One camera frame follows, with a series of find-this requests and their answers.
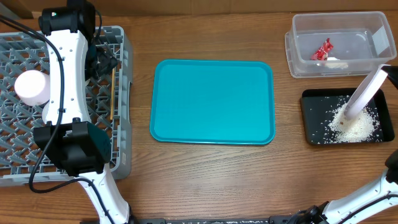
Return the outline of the wooden chopstick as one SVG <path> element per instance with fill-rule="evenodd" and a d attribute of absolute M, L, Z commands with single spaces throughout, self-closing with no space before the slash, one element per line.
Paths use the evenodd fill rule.
<path fill-rule="evenodd" d="M 111 99 L 110 99 L 110 120 L 113 121 L 114 117 L 114 89 L 115 89 L 115 74 L 116 74 L 116 69 L 113 68 L 112 74 L 111 74 Z"/>

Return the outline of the large white round plate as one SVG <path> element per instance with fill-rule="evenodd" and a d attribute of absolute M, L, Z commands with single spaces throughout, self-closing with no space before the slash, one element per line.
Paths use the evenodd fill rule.
<path fill-rule="evenodd" d="M 381 64 L 366 76 L 346 104 L 344 110 L 346 119 L 351 120 L 357 117 L 361 110 L 369 103 L 387 78 L 388 73 L 386 69 L 390 67 L 390 65 Z"/>

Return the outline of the pile of rice grains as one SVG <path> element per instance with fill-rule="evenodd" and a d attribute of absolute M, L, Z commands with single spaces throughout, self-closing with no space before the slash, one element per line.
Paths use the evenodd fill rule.
<path fill-rule="evenodd" d="M 348 120 L 344 110 L 349 95 L 316 96 L 303 99 L 306 135 L 310 144 L 381 142 L 383 133 L 375 102 L 371 100 Z"/>

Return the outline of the red snack wrapper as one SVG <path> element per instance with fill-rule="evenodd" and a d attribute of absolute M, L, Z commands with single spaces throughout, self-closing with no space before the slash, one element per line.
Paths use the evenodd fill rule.
<path fill-rule="evenodd" d="M 334 48 L 330 42 L 330 38 L 327 38 L 322 46 L 310 57 L 311 60 L 327 60 L 328 53 Z"/>

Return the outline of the pink white bowl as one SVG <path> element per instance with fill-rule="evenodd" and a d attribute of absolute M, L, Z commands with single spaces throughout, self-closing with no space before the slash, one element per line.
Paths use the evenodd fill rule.
<path fill-rule="evenodd" d="M 50 99 L 50 76 L 38 70 L 27 70 L 17 77 L 14 89 L 24 104 L 42 105 Z"/>

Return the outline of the grey green bowl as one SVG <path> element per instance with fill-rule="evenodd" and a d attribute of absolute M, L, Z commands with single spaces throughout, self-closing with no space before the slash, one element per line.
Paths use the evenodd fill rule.
<path fill-rule="evenodd" d="M 44 122 L 44 124 L 47 123 L 47 113 L 49 111 L 49 104 L 47 103 L 42 110 L 42 120 Z"/>

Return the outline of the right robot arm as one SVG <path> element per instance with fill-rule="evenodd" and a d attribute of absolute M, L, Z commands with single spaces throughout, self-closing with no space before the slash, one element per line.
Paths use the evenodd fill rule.
<path fill-rule="evenodd" d="M 397 67 L 381 64 L 359 87 L 310 89 L 302 93 L 300 106 L 305 137 L 312 145 L 354 146 L 388 142 L 395 138 L 381 85 L 389 79 L 397 85 Z M 397 205 L 397 153 L 385 161 L 386 170 L 373 182 L 352 194 L 313 205 L 291 216 L 274 216 L 269 223 L 359 223 Z"/>

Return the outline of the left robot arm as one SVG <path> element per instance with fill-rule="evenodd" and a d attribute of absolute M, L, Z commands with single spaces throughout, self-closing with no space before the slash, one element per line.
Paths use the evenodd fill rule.
<path fill-rule="evenodd" d="M 129 223 L 131 208 L 111 175 L 111 141 L 91 122 L 86 83 L 109 74 L 118 65 L 111 52 L 97 47 L 96 9 L 88 1 L 67 1 L 65 7 L 47 8 L 39 17 L 50 59 L 50 98 L 45 125 L 34 128 L 34 142 L 42 157 L 78 182 L 92 201 L 100 223 Z"/>

